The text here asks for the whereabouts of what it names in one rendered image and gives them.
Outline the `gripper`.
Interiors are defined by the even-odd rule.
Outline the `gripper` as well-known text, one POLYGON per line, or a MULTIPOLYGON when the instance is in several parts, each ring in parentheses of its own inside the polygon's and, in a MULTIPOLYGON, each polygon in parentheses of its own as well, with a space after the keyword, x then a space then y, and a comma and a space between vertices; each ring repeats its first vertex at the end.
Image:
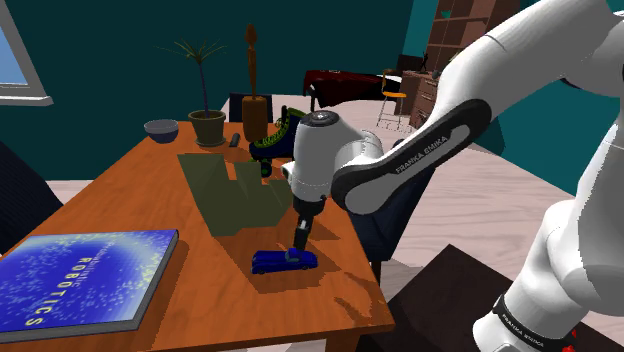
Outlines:
POLYGON ((306 247, 308 236, 311 232, 313 219, 319 215, 326 203, 326 196, 321 195, 317 201, 306 201, 296 195, 293 196, 293 208, 298 214, 298 222, 295 228, 293 247, 303 251, 306 247))

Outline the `blue toy car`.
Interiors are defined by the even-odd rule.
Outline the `blue toy car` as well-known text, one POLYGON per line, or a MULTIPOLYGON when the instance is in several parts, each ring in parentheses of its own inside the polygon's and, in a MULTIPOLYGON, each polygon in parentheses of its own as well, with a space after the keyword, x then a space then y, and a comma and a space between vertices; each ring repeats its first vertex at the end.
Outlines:
POLYGON ((317 256, 309 251, 289 248, 286 251, 259 250, 252 257, 251 273, 266 274, 307 270, 318 266, 317 256))

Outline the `dark blue chair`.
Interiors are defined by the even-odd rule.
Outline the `dark blue chair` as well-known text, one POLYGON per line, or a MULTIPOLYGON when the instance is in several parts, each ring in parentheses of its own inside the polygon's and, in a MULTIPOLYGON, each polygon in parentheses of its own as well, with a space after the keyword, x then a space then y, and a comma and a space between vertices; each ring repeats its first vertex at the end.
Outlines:
POLYGON ((404 184, 382 209, 367 215, 348 213, 377 283, 380 283, 382 262, 393 256, 434 172, 435 168, 424 171, 404 184))
POLYGON ((0 255, 62 206, 45 180, 0 141, 0 255))
MULTIPOLYGON (((229 94, 229 113, 228 119, 230 122, 242 121, 242 100, 245 96, 252 96, 251 93, 231 92, 229 94)), ((257 94, 257 98, 263 98, 267 102, 266 111, 267 119, 269 123, 273 122, 273 102, 271 94, 257 94)))

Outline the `black green roller skate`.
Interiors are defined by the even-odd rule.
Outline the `black green roller skate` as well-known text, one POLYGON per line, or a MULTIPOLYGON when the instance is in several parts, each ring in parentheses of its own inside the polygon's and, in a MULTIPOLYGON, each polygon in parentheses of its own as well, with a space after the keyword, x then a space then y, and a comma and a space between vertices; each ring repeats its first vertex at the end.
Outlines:
POLYGON ((272 174, 272 160, 275 158, 294 158, 294 141, 297 127, 305 116, 303 111, 285 105, 276 122, 278 130, 261 140, 249 144, 251 161, 260 163, 261 176, 272 174))

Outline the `potted green plant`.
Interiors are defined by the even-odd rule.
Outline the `potted green plant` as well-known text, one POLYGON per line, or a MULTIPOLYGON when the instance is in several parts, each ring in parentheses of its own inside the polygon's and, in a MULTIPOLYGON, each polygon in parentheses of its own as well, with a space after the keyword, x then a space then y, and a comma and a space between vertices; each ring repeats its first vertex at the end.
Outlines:
POLYGON ((223 52, 226 46, 220 45, 219 41, 207 45, 206 40, 203 41, 201 46, 193 46, 189 41, 183 38, 175 41, 174 44, 177 46, 176 50, 163 47, 157 48, 180 55, 186 60, 195 62, 199 70, 203 107, 201 110, 192 111, 188 114, 188 119, 196 134, 196 144, 200 147, 219 146, 225 142, 225 137, 223 135, 225 114, 221 111, 211 110, 209 108, 203 63, 209 56, 223 52))

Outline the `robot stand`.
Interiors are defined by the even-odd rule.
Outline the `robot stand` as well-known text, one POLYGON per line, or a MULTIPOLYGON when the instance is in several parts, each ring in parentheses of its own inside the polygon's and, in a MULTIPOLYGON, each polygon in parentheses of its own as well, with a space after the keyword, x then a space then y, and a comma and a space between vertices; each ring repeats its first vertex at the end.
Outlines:
POLYGON ((473 323, 511 283, 447 245, 388 302, 395 328, 361 336, 356 352, 479 352, 473 323))

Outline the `dark red table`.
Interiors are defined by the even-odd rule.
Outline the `dark red table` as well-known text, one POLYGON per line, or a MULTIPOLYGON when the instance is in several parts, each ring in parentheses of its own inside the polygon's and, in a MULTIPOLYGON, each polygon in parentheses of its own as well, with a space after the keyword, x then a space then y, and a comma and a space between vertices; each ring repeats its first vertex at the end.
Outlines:
POLYGON ((311 108, 333 107, 357 100, 382 101, 382 78, 337 70, 308 70, 304 77, 303 95, 312 97, 311 108))

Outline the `orange wooden table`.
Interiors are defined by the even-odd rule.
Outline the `orange wooden table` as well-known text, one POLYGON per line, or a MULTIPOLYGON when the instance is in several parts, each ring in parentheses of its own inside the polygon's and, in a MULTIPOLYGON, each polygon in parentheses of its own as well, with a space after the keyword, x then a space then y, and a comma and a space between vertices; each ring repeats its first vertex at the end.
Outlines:
POLYGON ((349 218, 333 202, 308 247, 316 269, 254 275, 253 254, 292 244, 297 216, 273 227, 211 235, 178 157, 198 145, 189 123, 177 139, 138 143, 39 227, 42 234, 175 228, 179 240, 135 331, 0 344, 0 352, 220 352, 323 339, 354 352, 363 334, 394 320, 349 218))

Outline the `yellow stool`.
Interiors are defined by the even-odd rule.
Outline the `yellow stool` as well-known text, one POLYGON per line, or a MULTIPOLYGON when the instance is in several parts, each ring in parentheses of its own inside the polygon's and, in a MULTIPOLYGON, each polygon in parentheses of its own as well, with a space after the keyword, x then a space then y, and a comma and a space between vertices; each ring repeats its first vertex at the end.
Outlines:
POLYGON ((407 94, 401 92, 399 89, 388 89, 390 83, 401 83, 401 79, 396 81, 393 80, 393 77, 392 69, 384 69, 382 71, 380 92, 383 95, 383 100, 377 117, 376 126, 379 127, 381 123, 384 122, 386 128, 394 126, 396 131, 400 131, 402 129, 402 121, 407 118, 407 115, 402 113, 407 94), (386 110, 386 105, 390 100, 395 102, 395 110, 393 112, 386 110))

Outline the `grey bowl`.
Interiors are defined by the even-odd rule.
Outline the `grey bowl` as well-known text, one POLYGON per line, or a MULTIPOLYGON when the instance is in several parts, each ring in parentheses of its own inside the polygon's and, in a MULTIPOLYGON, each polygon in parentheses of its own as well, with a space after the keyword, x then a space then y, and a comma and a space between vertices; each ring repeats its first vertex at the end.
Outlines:
POLYGON ((178 122, 171 119, 158 119, 146 122, 144 129, 147 135, 159 144, 173 142, 179 132, 178 122))

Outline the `blue book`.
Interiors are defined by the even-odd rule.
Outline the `blue book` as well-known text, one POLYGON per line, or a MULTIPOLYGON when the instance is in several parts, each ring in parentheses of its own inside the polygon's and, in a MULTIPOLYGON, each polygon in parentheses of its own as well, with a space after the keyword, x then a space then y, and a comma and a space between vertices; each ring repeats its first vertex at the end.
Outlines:
POLYGON ((139 327, 175 229, 33 235, 0 257, 0 343, 139 327))

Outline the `brown shelf cabinet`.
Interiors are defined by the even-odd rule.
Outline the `brown shelf cabinet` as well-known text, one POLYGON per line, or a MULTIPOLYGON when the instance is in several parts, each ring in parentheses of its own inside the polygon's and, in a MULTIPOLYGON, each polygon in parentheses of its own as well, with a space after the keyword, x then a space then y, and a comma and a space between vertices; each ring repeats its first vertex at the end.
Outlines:
POLYGON ((436 101, 438 79, 448 63, 469 44, 520 10, 521 0, 439 0, 424 56, 425 68, 407 69, 401 91, 406 100, 396 112, 414 129, 426 122, 436 101))

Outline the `window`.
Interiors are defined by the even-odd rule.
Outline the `window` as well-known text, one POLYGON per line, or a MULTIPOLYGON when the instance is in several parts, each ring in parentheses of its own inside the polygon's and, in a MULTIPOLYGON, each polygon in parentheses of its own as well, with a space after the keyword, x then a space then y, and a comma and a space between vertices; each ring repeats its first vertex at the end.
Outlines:
POLYGON ((53 99, 45 92, 6 0, 0 0, 0 106, 52 104, 53 99))

